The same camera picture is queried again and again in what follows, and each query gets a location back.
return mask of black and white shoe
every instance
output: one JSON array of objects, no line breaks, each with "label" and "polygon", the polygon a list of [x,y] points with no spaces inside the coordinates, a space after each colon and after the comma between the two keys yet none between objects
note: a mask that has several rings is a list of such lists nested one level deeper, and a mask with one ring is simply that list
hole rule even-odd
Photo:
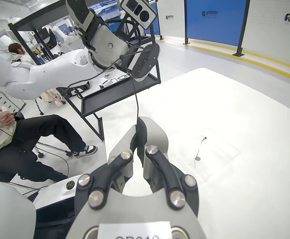
[{"label": "black and white shoe", "polygon": [[98,148],[96,146],[89,145],[89,146],[86,146],[82,151],[73,153],[73,155],[76,158],[79,158],[82,156],[94,154],[95,152],[97,152],[97,150]]}]

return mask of camera lens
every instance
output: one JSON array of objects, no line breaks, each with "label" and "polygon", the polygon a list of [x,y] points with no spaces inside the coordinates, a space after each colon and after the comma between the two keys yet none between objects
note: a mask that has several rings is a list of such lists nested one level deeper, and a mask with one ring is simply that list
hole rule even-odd
[{"label": "camera lens", "polygon": [[142,22],[147,22],[148,19],[149,19],[149,13],[148,13],[147,11],[142,11],[142,12],[140,13],[140,20],[141,20]]},{"label": "camera lens", "polygon": [[138,3],[135,0],[129,0],[126,6],[133,12],[137,7]]},{"label": "camera lens", "polygon": [[136,16],[138,16],[139,15],[139,13],[142,11],[142,6],[141,5],[138,5],[137,7],[136,7],[136,9],[135,9],[135,11],[134,11],[134,14],[136,15]]}]

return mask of blue wall panel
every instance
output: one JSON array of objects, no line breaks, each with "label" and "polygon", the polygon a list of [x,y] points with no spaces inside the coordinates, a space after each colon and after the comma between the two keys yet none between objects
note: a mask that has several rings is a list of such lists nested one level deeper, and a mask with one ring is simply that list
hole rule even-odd
[{"label": "blue wall panel", "polygon": [[[151,7],[155,10],[157,13],[157,5],[156,3],[152,3]],[[160,35],[160,30],[159,30],[159,24],[158,24],[158,16],[153,22],[153,28],[154,28],[154,35]],[[150,34],[150,29],[148,28],[147,30],[144,31],[145,34]]]},{"label": "blue wall panel", "polygon": [[187,0],[187,37],[237,46],[246,0]]}]

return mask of person's hand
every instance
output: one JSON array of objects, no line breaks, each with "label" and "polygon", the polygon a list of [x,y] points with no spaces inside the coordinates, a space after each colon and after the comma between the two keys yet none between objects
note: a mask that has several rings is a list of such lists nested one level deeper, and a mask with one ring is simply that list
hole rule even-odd
[{"label": "person's hand", "polygon": [[9,111],[3,111],[3,114],[0,116],[0,119],[7,117],[4,121],[0,121],[1,125],[11,126],[15,124],[14,116]]}]

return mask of joyson logo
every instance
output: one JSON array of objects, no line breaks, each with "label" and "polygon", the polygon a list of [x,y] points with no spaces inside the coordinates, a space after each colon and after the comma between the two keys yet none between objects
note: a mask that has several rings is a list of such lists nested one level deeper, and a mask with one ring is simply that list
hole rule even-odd
[{"label": "joyson logo", "polygon": [[166,16],[166,20],[172,20],[172,19],[173,19],[173,15]]},{"label": "joyson logo", "polygon": [[205,16],[208,16],[209,17],[210,15],[217,15],[217,14],[218,14],[217,11],[207,11],[207,12],[206,11],[203,11],[202,12],[202,16],[203,17],[205,17]]},{"label": "joyson logo", "polygon": [[285,20],[285,23],[286,23],[286,24],[290,24],[290,13],[287,13],[287,14],[286,14],[284,20]]}]

